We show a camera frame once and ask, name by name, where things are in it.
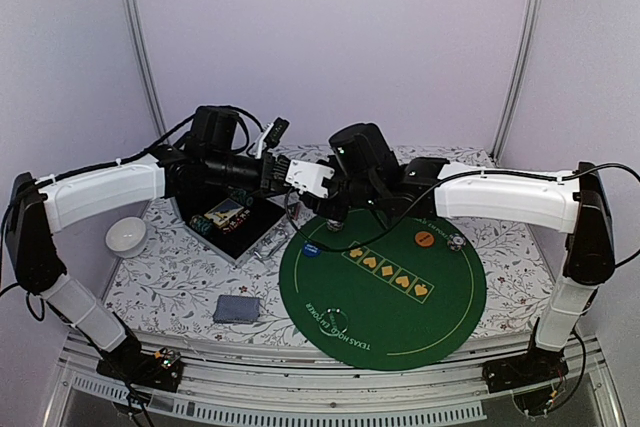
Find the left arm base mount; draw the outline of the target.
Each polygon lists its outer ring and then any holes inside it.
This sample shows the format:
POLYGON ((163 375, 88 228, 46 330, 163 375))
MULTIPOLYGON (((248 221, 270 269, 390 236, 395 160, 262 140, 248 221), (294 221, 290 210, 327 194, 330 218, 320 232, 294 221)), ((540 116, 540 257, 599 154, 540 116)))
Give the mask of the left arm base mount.
POLYGON ((163 347, 154 353, 145 353, 134 345, 103 352, 96 371, 102 376, 133 385, 176 393, 183 368, 178 351, 163 347))

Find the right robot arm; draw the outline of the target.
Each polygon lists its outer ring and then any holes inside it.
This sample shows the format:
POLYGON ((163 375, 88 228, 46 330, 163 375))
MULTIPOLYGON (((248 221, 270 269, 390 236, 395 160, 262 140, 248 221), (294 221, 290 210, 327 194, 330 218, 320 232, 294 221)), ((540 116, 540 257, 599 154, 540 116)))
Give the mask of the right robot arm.
POLYGON ((517 374, 537 383, 556 364, 571 329, 614 273, 611 213, 598 169, 551 173, 482 169, 445 158, 398 162, 373 123, 348 126, 329 140, 325 160, 294 160, 286 180, 316 214, 343 221, 350 208, 379 210, 394 218, 478 217, 553 229, 567 236, 562 272, 537 321, 532 349, 517 374))

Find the orange big blind button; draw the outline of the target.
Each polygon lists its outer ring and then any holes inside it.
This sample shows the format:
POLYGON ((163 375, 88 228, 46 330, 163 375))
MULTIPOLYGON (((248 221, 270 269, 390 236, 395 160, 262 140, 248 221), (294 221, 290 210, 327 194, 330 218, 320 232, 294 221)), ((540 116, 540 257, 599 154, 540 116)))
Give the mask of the orange big blind button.
POLYGON ((429 248, 434 245, 435 237, 431 232, 420 231, 414 237, 415 243, 422 248, 429 248))

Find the black white chip stack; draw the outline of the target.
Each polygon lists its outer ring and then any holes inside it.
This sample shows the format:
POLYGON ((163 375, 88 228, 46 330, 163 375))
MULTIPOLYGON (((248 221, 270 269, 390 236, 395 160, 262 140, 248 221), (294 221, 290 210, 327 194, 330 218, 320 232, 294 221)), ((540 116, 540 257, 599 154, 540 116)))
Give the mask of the black white chip stack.
POLYGON ((338 221, 338 220, 333 220, 333 219, 327 219, 326 220, 326 227, 327 227, 327 229, 329 231, 340 232, 344 228, 344 222, 343 221, 338 221))

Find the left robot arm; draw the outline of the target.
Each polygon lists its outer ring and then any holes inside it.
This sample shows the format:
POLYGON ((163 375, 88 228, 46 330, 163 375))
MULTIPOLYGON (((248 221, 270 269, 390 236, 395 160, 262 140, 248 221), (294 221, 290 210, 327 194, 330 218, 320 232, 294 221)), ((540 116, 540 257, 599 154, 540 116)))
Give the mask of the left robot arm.
POLYGON ((288 188, 290 161, 274 156, 288 123, 284 119, 260 129, 257 141, 234 144, 236 129, 249 113, 234 106, 200 106, 176 129, 142 152, 34 179, 19 175, 2 222, 17 284, 48 304, 101 351, 128 381, 148 373, 148 359, 134 334, 77 279, 68 274, 53 241, 55 233, 77 222, 120 207, 159 198, 193 194, 208 186, 242 189, 259 197, 288 188))

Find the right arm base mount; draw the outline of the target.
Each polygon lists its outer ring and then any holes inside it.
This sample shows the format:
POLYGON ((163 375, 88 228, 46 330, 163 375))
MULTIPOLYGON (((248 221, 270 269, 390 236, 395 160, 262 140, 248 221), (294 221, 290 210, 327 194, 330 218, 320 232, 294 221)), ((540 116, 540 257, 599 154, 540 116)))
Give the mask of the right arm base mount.
POLYGON ((482 378, 490 393, 513 391, 539 383, 545 386, 516 394, 516 407, 529 416, 546 414, 553 406, 557 389, 550 385, 553 380, 563 380, 568 373, 564 352, 533 349, 524 354, 485 362, 482 378))

